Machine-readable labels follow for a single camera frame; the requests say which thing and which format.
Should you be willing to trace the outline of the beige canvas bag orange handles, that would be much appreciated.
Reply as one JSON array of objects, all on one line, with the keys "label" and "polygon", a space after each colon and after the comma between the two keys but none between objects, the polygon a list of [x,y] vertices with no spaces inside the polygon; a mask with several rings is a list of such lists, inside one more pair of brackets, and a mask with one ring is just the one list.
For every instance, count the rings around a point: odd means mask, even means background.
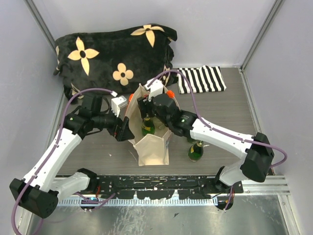
[{"label": "beige canvas bag orange handles", "polygon": [[129,100],[129,105],[126,110],[125,116],[129,118],[129,129],[134,134],[134,139],[129,140],[134,149],[138,153],[138,165],[168,165],[169,164],[169,151],[168,144],[172,132],[169,128],[158,130],[155,121],[157,117],[151,118],[155,125],[155,134],[142,135],[141,126],[142,118],[138,108],[137,99],[149,95],[144,86],[139,85],[137,90],[133,93],[132,98]]}]

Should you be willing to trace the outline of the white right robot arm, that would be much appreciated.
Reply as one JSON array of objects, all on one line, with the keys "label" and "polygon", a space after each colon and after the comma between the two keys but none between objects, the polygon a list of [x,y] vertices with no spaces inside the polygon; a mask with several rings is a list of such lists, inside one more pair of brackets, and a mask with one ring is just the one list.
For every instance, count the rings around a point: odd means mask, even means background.
[{"label": "white right robot arm", "polygon": [[222,166],[214,178],[218,192],[229,192],[232,185],[242,180],[265,181],[274,152],[265,134],[246,135],[217,126],[181,110],[167,94],[137,99],[142,117],[156,117],[175,135],[203,141],[222,148],[239,158],[229,166]]}]

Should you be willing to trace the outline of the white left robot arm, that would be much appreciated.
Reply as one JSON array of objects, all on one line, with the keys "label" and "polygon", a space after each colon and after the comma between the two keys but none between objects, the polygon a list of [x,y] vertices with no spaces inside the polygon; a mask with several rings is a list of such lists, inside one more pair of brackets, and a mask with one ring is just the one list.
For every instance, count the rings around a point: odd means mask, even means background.
[{"label": "white left robot arm", "polygon": [[102,96],[86,94],[81,105],[68,113],[54,141],[37,162],[21,179],[13,179],[10,190],[20,207],[45,219],[57,207],[59,201],[80,191],[92,194],[97,191],[97,174],[81,168],[72,176],[59,182],[54,179],[70,153],[84,137],[106,129],[117,141],[134,138],[129,129],[129,118],[120,118],[120,111],[128,105],[124,96],[111,99],[111,106],[101,111]]}]

